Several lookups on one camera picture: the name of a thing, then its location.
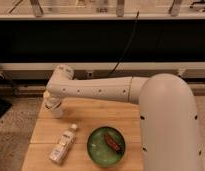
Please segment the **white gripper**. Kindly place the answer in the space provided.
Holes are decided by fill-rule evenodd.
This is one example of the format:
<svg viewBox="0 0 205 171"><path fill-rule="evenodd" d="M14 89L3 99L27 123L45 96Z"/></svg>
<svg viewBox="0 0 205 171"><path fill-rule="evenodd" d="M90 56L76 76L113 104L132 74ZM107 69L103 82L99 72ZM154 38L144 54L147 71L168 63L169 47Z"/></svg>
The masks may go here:
<svg viewBox="0 0 205 171"><path fill-rule="evenodd" d="M62 100L60 98L48 96L45 98L45 107L48 109L54 109L61 105Z"/></svg>

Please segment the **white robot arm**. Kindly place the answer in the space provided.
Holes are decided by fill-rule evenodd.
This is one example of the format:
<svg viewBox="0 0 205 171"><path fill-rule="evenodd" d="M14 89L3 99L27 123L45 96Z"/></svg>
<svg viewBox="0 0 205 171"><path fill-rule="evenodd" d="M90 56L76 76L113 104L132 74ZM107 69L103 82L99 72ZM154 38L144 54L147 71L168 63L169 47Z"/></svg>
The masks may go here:
<svg viewBox="0 0 205 171"><path fill-rule="evenodd" d="M75 80L60 64L51 75L45 106L57 118L66 97L139 106L143 171L204 171L198 111L189 85L172 74Z"/></svg>

